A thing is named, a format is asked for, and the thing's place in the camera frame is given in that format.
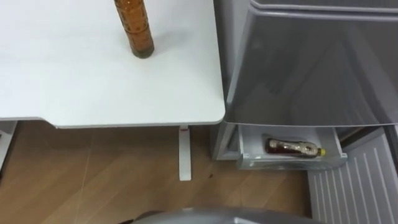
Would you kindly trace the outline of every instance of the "white table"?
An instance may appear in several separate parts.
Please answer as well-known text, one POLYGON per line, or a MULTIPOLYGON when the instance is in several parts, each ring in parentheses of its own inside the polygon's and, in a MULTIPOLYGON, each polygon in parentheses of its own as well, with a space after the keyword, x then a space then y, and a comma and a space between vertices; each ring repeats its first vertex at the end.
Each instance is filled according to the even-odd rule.
POLYGON ((1 1, 0 119, 58 128, 221 121, 213 1, 145 2, 155 43, 148 59, 131 53, 112 0, 1 1))

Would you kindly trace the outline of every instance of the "cabinet door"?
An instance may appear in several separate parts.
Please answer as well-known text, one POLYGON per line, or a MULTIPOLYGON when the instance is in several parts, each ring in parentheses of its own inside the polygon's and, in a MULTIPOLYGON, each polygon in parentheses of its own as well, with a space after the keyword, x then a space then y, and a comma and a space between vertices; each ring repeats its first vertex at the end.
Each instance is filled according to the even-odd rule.
POLYGON ((309 171, 312 213, 325 223, 397 223, 398 177, 382 129, 343 149, 337 169, 309 171))

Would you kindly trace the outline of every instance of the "floor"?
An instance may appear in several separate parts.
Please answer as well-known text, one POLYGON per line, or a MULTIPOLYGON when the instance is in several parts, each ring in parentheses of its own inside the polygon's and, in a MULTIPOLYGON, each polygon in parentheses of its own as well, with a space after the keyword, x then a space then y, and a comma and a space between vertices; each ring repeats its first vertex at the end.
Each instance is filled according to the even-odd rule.
POLYGON ((148 210, 245 206, 309 216, 305 172, 236 170, 192 128, 192 181, 178 180, 178 129, 55 129, 20 122, 0 184, 0 223, 116 224, 148 210))

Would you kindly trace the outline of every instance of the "refrigerator door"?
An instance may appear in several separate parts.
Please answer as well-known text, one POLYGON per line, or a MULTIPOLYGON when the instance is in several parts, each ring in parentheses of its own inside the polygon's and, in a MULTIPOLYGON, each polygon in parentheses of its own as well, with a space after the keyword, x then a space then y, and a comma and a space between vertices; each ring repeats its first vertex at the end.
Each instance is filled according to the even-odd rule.
POLYGON ((398 14, 268 11, 249 4, 228 123, 398 123, 398 14))

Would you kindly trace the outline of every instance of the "amber bottle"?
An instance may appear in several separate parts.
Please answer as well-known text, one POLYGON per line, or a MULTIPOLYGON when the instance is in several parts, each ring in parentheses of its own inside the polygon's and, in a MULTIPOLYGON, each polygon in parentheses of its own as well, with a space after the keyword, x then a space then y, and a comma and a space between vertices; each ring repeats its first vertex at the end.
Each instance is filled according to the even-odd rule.
POLYGON ((283 154, 285 156, 315 158, 324 156, 326 150, 318 148, 312 142, 283 141, 269 138, 266 140, 266 152, 269 154, 283 154))
POLYGON ((144 0, 114 0, 133 54, 139 58, 152 55, 155 47, 150 34, 144 0))

